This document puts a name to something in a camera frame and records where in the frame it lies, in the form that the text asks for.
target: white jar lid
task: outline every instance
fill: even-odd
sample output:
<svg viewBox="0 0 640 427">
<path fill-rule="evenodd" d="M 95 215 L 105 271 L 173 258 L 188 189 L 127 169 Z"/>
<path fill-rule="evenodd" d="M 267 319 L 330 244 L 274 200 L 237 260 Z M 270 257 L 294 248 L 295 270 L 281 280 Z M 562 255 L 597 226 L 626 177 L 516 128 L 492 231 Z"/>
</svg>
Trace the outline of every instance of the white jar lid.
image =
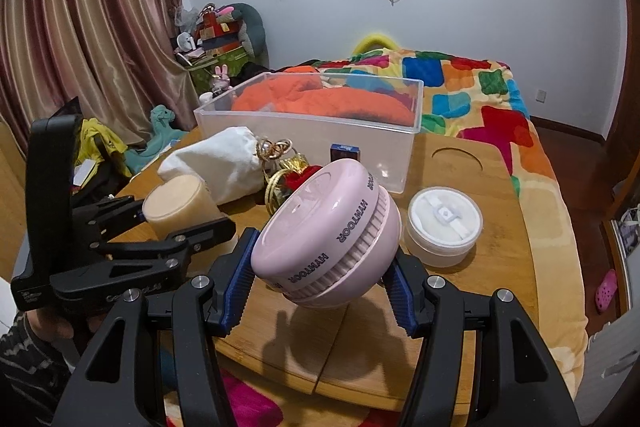
<svg viewBox="0 0 640 427">
<path fill-rule="evenodd" d="M 482 231 L 476 202 L 455 188 L 430 187 L 418 192 L 409 203 L 408 220 L 418 243 L 444 251 L 450 248 L 452 254 L 474 244 Z"/>
</svg>

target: patterned bedspread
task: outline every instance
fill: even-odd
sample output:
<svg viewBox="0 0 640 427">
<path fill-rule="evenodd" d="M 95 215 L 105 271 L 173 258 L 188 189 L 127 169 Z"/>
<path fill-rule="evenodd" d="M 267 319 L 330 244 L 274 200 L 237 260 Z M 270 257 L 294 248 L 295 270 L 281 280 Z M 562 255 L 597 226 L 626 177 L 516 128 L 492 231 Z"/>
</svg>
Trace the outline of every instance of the patterned bedspread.
<svg viewBox="0 0 640 427">
<path fill-rule="evenodd" d="M 540 333 L 575 396 L 582 379 L 587 318 L 574 232 L 558 181 L 509 67 L 492 60 L 407 50 L 375 50 L 315 67 L 336 73 L 419 78 L 425 86 L 424 132 L 487 142 L 500 150 L 529 233 Z M 228 369 L 225 386 L 239 427 L 394 427 L 398 421 L 395 412 L 306 396 L 234 362 L 225 360 L 222 365 Z"/>
</svg>

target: metal screw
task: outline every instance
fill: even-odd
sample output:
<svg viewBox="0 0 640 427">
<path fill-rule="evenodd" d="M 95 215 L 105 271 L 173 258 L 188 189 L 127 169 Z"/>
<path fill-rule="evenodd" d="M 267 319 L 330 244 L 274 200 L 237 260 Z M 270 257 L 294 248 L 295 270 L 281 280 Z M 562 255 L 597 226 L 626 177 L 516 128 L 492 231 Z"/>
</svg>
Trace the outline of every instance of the metal screw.
<svg viewBox="0 0 640 427">
<path fill-rule="evenodd" d="M 427 284 L 432 288 L 442 288 L 445 285 L 445 280 L 439 275 L 431 275 L 427 279 Z"/>
<path fill-rule="evenodd" d="M 133 302 L 140 297 L 140 290 L 138 288 L 132 288 L 124 292 L 122 295 L 127 302 Z"/>
<path fill-rule="evenodd" d="M 191 279 L 191 286 L 194 288 L 204 288 L 209 284 L 209 277 L 206 275 L 198 275 Z"/>
<path fill-rule="evenodd" d="M 510 290 L 498 290 L 498 299 L 502 302 L 511 302 L 513 301 L 513 293 Z"/>
</svg>

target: wooden table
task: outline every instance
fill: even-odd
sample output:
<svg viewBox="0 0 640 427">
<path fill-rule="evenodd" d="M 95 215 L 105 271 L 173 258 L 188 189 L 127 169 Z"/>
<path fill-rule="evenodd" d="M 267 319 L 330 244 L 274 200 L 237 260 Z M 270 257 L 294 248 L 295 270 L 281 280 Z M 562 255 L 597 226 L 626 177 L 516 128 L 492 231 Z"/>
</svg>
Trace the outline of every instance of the wooden table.
<svg viewBox="0 0 640 427">
<path fill-rule="evenodd" d="M 200 139 L 189 133 L 180 146 Z M 138 175 L 120 195 L 144 198 L 162 180 L 159 160 Z M 499 151 L 490 145 L 435 134 L 415 137 L 406 189 L 394 199 L 402 219 L 421 188 L 457 188 L 478 204 L 484 229 L 474 250 L 460 265 L 434 269 L 464 291 L 490 295 L 511 289 L 538 323 L 536 279 L 522 212 Z M 254 196 L 221 207 L 237 224 L 261 229 L 268 220 Z M 145 223 L 118 240 L 155 238 Z M 375 286 L 364 297 L 337 310 L 303 309 L 256 279 L 240 325 L 216 349 L 245 367 L 303 393 L 400 410 L 412 379 L 420 341 L 396 325 L 384 290 Z M 456 416 L 468 411 L 473 377 L 474 334 L 465 333 Z"/>
</svg>

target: white fan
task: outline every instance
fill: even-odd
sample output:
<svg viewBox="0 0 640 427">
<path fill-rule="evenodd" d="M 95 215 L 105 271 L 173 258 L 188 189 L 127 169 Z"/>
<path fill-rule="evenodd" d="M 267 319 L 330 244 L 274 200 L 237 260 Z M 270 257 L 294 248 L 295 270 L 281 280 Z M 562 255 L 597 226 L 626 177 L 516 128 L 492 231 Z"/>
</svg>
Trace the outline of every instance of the white fan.
<svg viewBox="0 0 640 427">
<path fill-rule="evenodd" d="M 188 53 L 196 49 L 196 43 L 193 41 L 193 37 L 187 32 L 181 33 L 176 39 L 178 41 L 178 47 L 181 51 Z"/>
</svg>

